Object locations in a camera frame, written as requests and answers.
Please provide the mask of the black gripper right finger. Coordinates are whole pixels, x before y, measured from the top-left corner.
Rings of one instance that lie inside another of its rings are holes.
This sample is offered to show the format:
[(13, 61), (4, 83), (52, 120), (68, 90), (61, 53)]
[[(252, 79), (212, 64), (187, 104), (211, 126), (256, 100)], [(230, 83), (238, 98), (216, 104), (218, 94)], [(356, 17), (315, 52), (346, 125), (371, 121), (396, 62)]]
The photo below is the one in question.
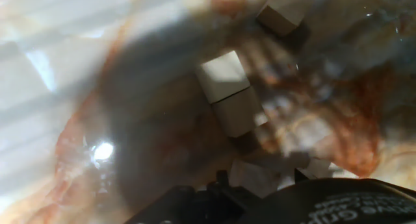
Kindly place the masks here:
[(303, 174), (299, 169), (294, 169), (294, 181), (295, 182), (303, 182), (305, 180), (309, 180), (309, 177), (307, 177), (305, 174)]

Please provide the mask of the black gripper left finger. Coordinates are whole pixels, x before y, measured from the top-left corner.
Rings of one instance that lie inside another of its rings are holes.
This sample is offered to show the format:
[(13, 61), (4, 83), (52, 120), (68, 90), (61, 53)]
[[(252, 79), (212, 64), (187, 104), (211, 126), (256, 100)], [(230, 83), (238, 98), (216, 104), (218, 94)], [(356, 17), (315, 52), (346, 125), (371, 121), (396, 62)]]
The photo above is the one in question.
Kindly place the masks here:
[(174, 186), (125, 224), (225, 224), (236, 223), (261, 198), (242, 186), (232, 187), (226, 170), (204, 190)]

